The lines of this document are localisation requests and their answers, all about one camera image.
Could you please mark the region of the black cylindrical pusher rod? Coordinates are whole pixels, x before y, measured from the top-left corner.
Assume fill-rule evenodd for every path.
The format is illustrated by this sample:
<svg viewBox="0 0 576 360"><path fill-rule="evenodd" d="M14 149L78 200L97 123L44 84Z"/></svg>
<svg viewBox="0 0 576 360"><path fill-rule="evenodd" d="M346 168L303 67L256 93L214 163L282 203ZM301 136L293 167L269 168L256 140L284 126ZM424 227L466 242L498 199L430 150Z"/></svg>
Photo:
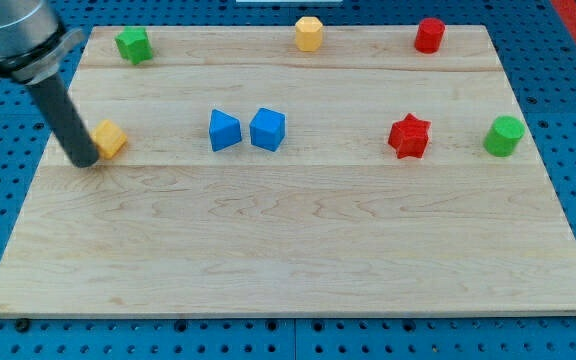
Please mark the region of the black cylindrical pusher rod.
<svg viewBox="0 0 576 360"><path fill-rule="evenodd" d="M77 168L94 165L99 160L98 150L60 75L26 88L70 162Z"/></svg>

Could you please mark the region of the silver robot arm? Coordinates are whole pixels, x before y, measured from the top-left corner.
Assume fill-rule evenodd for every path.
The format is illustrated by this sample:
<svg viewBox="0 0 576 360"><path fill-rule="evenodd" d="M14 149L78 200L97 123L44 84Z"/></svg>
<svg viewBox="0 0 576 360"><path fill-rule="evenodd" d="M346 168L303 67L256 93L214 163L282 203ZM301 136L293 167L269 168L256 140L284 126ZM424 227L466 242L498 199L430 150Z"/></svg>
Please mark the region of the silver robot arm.
<svg viewBox="0 0 576 360"><path fill-rule="evenodd" d="M70 162L94 165L99 152L72 103L59 67L84 40L45 0L0 0L0 78L25 86Z"/></svg>

